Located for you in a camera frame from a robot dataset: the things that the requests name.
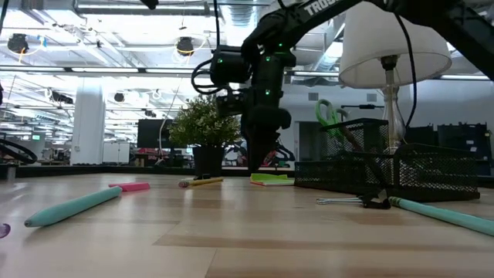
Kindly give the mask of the pink eraser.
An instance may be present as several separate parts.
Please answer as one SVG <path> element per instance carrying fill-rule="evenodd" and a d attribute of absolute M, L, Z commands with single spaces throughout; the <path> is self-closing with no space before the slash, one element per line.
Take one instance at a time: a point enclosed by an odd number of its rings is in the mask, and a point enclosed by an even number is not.
<path fill-rule="evenodd" d="M 151 188 L 150 184 L 147 182 L 128 182 L 119 184 L 109 184 L 109 188 L 120 187 L 123 192 L 136 192 L 148 190 Z"/>

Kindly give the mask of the small green potted plant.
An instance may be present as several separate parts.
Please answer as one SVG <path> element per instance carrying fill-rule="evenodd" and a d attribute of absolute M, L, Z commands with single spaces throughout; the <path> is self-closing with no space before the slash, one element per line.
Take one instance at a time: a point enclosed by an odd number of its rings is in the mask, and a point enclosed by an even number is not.
<path fill-rule="evenodd" d="M 178 111 L 170 127 L 170 139 L 181 146 L 190 146 L 195 176 L 219 177 L 225 146 L 240 138 L 237 116 L 218 114 L 213 96 L 199 96 Z"/>

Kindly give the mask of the green handled scissors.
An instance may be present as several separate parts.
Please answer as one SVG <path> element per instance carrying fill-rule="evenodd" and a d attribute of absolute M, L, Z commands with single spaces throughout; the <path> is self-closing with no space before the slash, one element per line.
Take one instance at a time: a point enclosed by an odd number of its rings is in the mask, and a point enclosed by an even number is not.
<path fill-rule="evenodd" d="M 322 114 L 322 109 L 321 109 L 322 106 L 326 107 L 325 115 Z M 324 99 L 318 100 L 315 106 L 315 113 L 317 120 L 323 127 L 327 127 L 339 123 L 337 113 L 333 108 L 333 104 L 329 100 L 324 100 Z M 335 137 L 338 140 L 341 140 L 343 138 L 343 135 L 339 129 L 327 130 L 327 134 L 330 135 L 331 137 Z"/>

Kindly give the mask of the white shade table lamp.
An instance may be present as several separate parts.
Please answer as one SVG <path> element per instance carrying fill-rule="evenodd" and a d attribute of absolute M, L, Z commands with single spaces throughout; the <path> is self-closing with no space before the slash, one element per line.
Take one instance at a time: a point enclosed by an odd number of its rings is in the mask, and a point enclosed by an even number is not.
<path fill-rule="evenodd" d="M 382 90 L 390 152 L 405 134 L 399 89 L 436 77 L 451 65 L 447 42 L 433 29 L 398 20 L 368 2 L 346 12 L 339 81 L 354 89 Z"/>

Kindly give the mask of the black monitor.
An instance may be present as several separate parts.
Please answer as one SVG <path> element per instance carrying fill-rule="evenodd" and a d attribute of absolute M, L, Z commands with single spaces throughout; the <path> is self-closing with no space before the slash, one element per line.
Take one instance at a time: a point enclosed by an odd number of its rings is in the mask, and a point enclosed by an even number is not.
<path fill-rule="evenodd" d="M 145 148 L 170 148 L 169 127 L 172 119 L 143 119 L 137 123 L 137 146 Z"/>

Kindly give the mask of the black ceiling-hung device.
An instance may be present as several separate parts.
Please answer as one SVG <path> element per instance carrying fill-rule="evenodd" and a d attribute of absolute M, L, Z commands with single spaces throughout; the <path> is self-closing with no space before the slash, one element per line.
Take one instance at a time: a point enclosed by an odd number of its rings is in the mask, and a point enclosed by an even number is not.
<path fill-rule="evenodd" d="M 29 44 L 26 41 L 26 34 L 14 33 L 8 39 L 7 47 L 14 53 L 26 53 L 29 50 Z"/>
<path fill-rule="evenodd" d="M 194 53 L 192 38 L 181 37 L 176 45 L 176 50 L 181 56 L 191 56 Z"/>

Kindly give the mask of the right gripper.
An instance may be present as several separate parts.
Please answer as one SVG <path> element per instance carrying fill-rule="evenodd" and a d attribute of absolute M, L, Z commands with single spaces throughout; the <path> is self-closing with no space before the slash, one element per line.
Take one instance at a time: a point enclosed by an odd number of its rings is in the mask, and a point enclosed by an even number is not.
<path fill-rule="evenodd" d="M 263 53 L 252 61 L 251 86 L 241 119 L 241 131 L 247 134 L 248 168 L 257 171 L 270 151 L 276 149 L 278 129 L 291 124 L 290 113 L 279 107 L 283 97 L 285 68 L 295 66 L 291 52 Z"/>

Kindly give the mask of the black mesh desk organizer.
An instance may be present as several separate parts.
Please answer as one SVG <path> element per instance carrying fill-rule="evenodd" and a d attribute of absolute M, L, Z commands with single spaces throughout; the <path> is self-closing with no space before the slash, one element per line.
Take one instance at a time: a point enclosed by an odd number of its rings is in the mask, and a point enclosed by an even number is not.
<path fill-rule="evenodd" d="M 388 145 L 386 120 L 360 118 L 320 128 L 312 161 L 295 164 L 294 184 L 352 195 L 386 190 L 415 202 L 480 197 L 472 154 L 426 144 Z"/>

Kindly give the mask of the silver ventilation duct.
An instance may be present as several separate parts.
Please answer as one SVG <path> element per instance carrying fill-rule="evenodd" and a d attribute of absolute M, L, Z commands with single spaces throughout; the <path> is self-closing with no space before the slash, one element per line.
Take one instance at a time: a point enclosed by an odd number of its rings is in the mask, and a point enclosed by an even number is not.
<path fill-rule="evenodd" d="M 225 17 L 230 24 L 248 27 L 257 23 L 257 12 L 251 5 L 227 5 L 224 7 Z"/>

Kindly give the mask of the green sticky note pad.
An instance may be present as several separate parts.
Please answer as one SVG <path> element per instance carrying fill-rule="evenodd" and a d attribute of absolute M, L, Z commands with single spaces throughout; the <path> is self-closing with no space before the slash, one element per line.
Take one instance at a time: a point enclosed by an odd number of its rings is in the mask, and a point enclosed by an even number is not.
<path fill-rule="evenodd" d="M 250 182 L 254 185 L 262 186 L 293 186 L 294 180 L 287 175 L 271 175 L 263 173 L 252 173 Z"/>

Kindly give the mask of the black aluminium table frame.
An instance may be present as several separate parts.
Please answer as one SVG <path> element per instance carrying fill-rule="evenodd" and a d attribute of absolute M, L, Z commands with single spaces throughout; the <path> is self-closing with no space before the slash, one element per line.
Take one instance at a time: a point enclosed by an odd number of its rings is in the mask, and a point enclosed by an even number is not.
<path fill-rule="evenodd" d="M 289 168 L 261 168 L 261 173 L 273 175 L 288 175 L 294 177 L 294 170 Z M 192 168 L 146 168 L 131 166 L 111 166 L 111 165 L 77 165 L 77 166 L 17 166 L 14 164 L 0 164 L 0 180 L 8 177 L 13 178 L 34 178 L 62 175 L 86 175 L 86 174 L 142 174 L 142 175 L 187 175 L 193 176 L 195 170 Z M 248 170 L 239 167 L 223 168 L 223 176 L 250 176 Z M 494 176 L 480 175 L 479 181 L 483 183 L 494 182 Z"/>

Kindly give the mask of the white cabinets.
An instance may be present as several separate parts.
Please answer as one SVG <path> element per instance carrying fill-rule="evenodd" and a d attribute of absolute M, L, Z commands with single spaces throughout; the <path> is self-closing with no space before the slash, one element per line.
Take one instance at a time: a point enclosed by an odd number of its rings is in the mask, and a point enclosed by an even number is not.
<path fill-rule="evenodd" d="M 128 164 L 130 160 L 129 143 L 108 143 L 103 145 L 103 163 Z"/>

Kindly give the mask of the teal pen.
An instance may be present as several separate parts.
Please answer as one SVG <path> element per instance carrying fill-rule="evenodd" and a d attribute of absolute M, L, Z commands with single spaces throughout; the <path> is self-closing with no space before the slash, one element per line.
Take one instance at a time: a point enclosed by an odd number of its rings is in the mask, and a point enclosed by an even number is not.
<path fill-rule="evenodd" d="M 389 202 L 400 209 L 425 215 L 427 217 L 448 222 L 489 236 L 494 236 L 494 221 L 454 212 L 445 208 L 437 208 L 431 205 L 424 205 L 404 198 L 391 196 Z"/>
<path fill-rule="evenodd" d="M 61 222 L 94 206 L 119 197 L 122 191 L 120 187 L 112 187 L 45 208 L 27 218 L 24 221 L 24 226 L 34 228 Z"/>

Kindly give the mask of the metal tweezers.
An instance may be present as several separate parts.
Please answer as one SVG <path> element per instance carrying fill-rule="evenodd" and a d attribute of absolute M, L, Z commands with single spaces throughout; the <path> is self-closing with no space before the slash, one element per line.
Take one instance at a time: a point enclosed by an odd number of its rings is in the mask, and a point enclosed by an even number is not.
<path fill-rule="evenodd" d="M 377 193 L 367 193 L 365 195 L 359 195 L 354 198 L 318 198 L 316 200 L 318 205 L 330 205 L 330 204 L 350 204 L 361 205 L 365 209 L 389 209 L 391 203 L 387 196 L 385 189 L 380 190 Z"/>

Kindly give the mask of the yellow pencil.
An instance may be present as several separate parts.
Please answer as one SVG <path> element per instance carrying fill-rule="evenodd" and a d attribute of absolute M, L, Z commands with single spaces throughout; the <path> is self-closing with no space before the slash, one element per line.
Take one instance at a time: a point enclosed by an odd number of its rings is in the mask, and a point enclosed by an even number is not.
<path fill-rule="evenodd" d="M 217 182 L 222 182 L 224 178 L 206 178 L 206 179 L 185 179 L 182 180 L 178 183 L 178 186 L 180 188 L 188 188 L 188 187 L 193 187 L 193 186 L 198 186 L 198 185 L 207 185 L 211 183 L 217 183 Z"/>

